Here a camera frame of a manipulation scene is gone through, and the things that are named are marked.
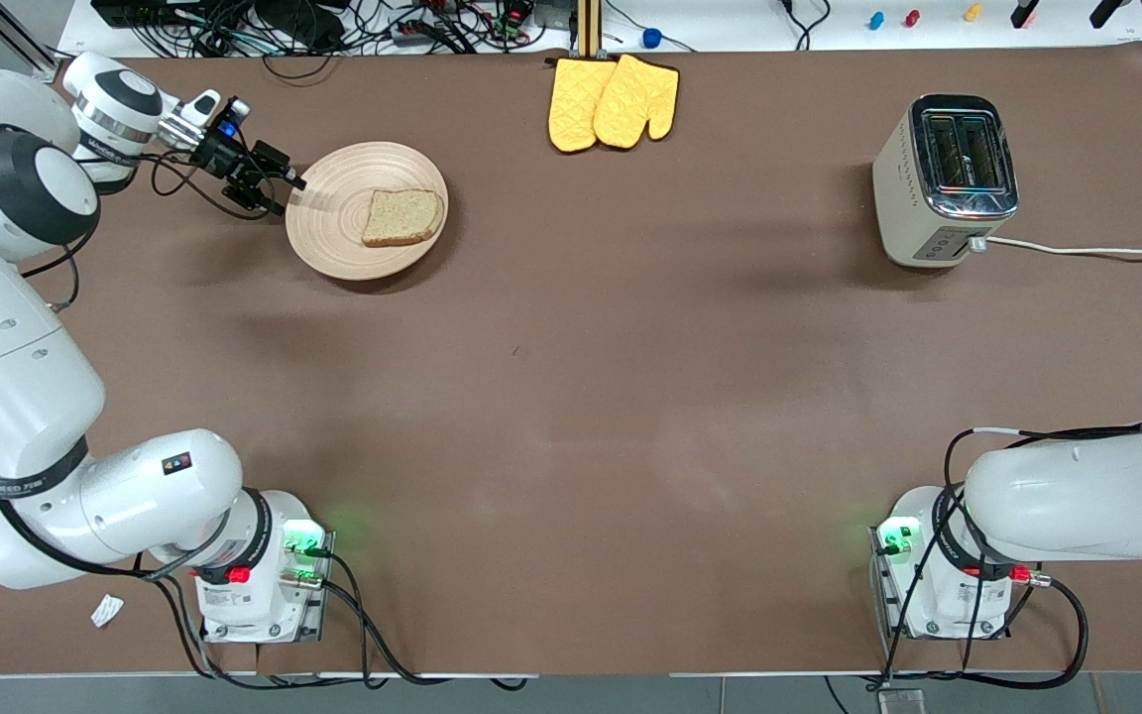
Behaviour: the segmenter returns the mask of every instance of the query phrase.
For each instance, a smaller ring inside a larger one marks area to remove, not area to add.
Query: oven mitt thumb
[[[616,63],[595,59],[558,59],[553,74],[553,101],[549,103],[549,141],[570,154],[597,143],[593,117]]]
[[[650,137],[662,139],[673,130],[678,80],[676,70],[622,56],[597,102],[594,134],[609,146],[632,149],[649,122]]]

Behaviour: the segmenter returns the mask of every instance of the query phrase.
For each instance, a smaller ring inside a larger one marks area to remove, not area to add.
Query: metal bracket
[[[47,46],[29,34],[24,24],[2,5],[0,5],[0,41],[3,41],[3,45],[15,56],[33,67],[32,74],[38,81],[45,82],[45,85],[55,81],[56,72],[59,72],[59,63],[56,63],[56,59],[51,57]]]

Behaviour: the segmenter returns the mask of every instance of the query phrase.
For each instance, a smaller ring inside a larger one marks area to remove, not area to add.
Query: gray floor
[[[834,680],[849,714],[876,714],[860,680]],[[932,714],[1142,714],[1142,674],[1083,676],[1060,690],[1021,692],[966,682],[920,685]],[[195,677],[0,680],[0,711],[29,714],[839,714],[821,677],[545,677],[508,695],[488,682],[434,688],[393,682],[380,691],[323,688],[252,692]]]

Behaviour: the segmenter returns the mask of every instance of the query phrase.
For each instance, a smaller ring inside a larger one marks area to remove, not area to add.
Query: white tag
[[[96,627],[104,627],[104,625],[107,625],[108,620],[112,620],[113,616],[122,609],[123,604],[126,604],[126,601],[121,597],[105,595],[104,600],[99,601],[99,607],[96,607],[95,611],[91,612],[91,623],[94,623]]]

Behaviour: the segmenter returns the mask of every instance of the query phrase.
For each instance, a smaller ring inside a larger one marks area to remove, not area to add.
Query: cable connector
[[[1051,587],[1052,583],[1051,575],[1034,572],[1026,565],[1012,565],[1010,578],[1012,583],[1029,587]]]

